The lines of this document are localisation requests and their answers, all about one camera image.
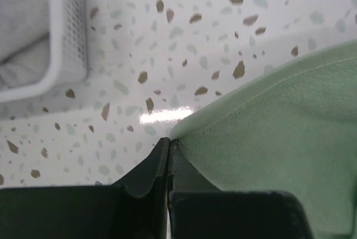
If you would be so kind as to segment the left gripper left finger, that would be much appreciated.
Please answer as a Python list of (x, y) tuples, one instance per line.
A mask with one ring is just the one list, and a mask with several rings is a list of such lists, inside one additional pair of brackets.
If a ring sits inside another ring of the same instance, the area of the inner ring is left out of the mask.
[(166, 238), (169, 146), (110, 185), (1, 189), (1, 237)]

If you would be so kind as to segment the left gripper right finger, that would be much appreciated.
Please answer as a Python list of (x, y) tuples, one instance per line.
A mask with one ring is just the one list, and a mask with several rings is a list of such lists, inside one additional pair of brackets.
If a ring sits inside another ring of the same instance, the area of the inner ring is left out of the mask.
[(279, 191), (221, 191), (184, 157), (177, 140), (168, 159), (172, 238), (312, 238), (298, 199)]

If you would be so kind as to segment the mint green towel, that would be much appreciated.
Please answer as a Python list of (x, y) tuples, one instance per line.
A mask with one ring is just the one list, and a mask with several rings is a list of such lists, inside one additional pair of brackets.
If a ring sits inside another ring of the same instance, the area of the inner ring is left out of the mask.
[(223, 191), (286, 191), (316, 238), (356, 237), (356, 42), (288, 62), (179, 122), (188, 161)]

